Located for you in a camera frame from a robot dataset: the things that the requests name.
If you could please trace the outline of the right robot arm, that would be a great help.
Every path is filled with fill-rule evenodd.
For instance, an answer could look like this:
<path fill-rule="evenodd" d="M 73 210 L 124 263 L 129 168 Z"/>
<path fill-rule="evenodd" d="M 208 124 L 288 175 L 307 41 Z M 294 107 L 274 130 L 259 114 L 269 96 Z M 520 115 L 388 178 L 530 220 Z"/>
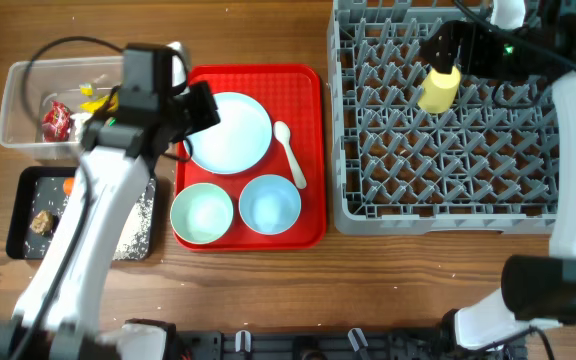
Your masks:
<path fill-rule="evenodd" d="M 529 334 L 576 324 L 576 1 L 544 1 L 541 25 L 524 24 L 521 1 L 497 1 L 489 17 L 464 9 L 420 46 L 435 72 L 459 68 L 497 81 L 546 77 L 559 127 L 558 208 L 545 257 L 514 255 L 501 286 L 443 319 L 446 349 L 476 356 Z"/>

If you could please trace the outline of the white tissue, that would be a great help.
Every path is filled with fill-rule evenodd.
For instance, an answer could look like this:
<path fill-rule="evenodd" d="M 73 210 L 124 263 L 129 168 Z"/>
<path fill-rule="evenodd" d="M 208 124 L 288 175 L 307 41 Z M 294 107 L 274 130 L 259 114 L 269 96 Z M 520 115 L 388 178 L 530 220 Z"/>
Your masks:
<path fill-rule="evenodd" d="M 91 119 L 92 114 L 88 112 L 72 113 L 70 115 L 71 130 L 70 140 L 79 141 L 82 137 L 86 123 Z"/>

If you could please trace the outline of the brown food lump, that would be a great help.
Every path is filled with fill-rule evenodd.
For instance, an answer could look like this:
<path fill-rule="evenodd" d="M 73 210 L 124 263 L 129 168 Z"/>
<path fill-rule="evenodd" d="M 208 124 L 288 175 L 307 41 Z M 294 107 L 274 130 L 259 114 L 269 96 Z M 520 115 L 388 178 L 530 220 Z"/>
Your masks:
<path fill-rule="evenodd" d="M 38 235 L 47 235 L 53 230 L 57 217 L 48 210 L 41 210 L 31 221 L 30 230 Z"/>

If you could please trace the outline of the white plastic spoon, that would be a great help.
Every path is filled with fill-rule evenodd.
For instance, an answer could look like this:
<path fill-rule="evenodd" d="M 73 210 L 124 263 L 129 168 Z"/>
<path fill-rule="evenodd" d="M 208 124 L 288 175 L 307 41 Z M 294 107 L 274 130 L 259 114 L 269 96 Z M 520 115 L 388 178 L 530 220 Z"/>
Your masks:
<path fill-rule="evenodd" d="M 295 186 L 298 189 L 305 189 L 307 186 L 307 181 L 291 148 L 290 145 L 291 132 L 289 127 L 287 126 L 286 123 L 282 121 L 276 121 L 273 125 L 273 133 L 275 139 L 284 148 Z"/>

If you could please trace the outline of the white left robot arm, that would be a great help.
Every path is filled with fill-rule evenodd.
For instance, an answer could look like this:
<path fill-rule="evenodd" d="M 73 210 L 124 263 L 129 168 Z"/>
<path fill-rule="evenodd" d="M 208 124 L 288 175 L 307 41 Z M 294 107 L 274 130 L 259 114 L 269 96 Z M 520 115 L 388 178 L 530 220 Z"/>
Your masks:
<path fill-rule="evenodd" d="M 219 122 L 207 82 L 120 90 L 113 113 L 99 110 L 83 131 L 75 183 L 51 245 L 12 318 L 0 321 L 0 359 L 172 359 L 176 327 L 130 320 L 98 330 L 112 258 L 131 209 L 170 144 Z"/>

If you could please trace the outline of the yellow plastic cup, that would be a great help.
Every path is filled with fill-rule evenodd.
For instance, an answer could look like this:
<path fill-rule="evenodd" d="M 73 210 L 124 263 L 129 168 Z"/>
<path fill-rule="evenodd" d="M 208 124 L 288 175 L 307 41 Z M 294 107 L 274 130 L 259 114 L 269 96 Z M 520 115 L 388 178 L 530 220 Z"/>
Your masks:
<path fill-rule="evenodd" d="M 456 66 L 448 73 L 432 68 L 421 84 L 423 92 L 417 105 L 430 114 L 446 112 L 457 96 L 460 82 L 461 73 Z"/>

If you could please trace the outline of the red snack wrapper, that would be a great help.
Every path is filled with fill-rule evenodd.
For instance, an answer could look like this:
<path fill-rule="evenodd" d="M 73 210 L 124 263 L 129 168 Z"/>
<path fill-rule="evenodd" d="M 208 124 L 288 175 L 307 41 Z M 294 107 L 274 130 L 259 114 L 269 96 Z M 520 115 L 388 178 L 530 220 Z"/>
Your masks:
<path fill-rule="evenodd" d="M 70 137 L 71 111 L 63 103 L 53 101 L 50 110 L 42 120 L 42 134 L 45 142 L 65 142 Z"/>

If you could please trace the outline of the gold foil wrapper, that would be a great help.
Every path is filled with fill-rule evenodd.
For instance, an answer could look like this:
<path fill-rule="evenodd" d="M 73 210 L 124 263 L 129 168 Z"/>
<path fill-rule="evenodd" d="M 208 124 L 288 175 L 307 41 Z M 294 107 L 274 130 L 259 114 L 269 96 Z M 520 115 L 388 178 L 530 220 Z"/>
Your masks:
<path fill-rule="evenodd" d="M 114 112 L 119 105 L 118 89 L 118 86 L 113 86 L 107 94 L 101 94 L 92 83 L 81 84 L 79 91 L 86 101 L 81 103 L 79 108 L 88 113 L 95 113 L 98 110 Z"/>

